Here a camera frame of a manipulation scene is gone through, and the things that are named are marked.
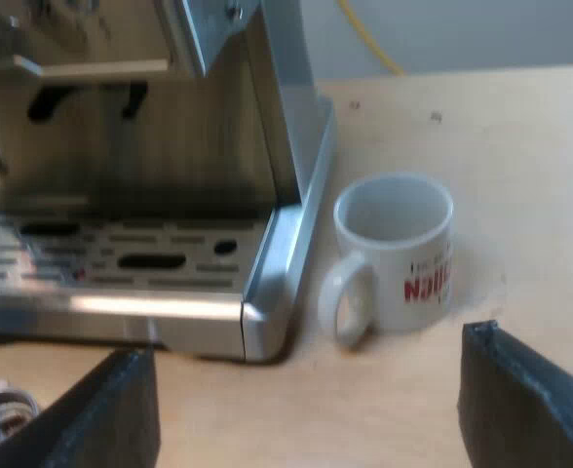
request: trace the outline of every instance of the stainless steel espresso machine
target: stainless steel espresso machine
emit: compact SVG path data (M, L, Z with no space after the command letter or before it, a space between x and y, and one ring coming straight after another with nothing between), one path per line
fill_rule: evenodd
M0 335L273 358L334 143L298 0L0 0Z

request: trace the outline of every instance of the table surface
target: table surface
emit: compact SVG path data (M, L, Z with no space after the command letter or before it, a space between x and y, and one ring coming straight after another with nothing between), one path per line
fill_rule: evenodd
M159 467L467 466L458 428L462 324L501 326L573 373L573 67L325 84L339 150L289 336L271 367L157 355ZM417 171L455 201L452 310L372 335L319 335L336 261L331 206L351 180ZM110 350L0 346L7 377L47 406Z

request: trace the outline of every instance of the black object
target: black object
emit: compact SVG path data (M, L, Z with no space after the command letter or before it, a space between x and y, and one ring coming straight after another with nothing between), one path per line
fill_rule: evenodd
M474 467L573 467L573 376L496 322L464 326L458 411Z
M29 105L26 115L36 124L48 122L59 104L80 89L78 86L45 86Z
M0 467L154 467L159 413L151 351L117 351L0 444Z

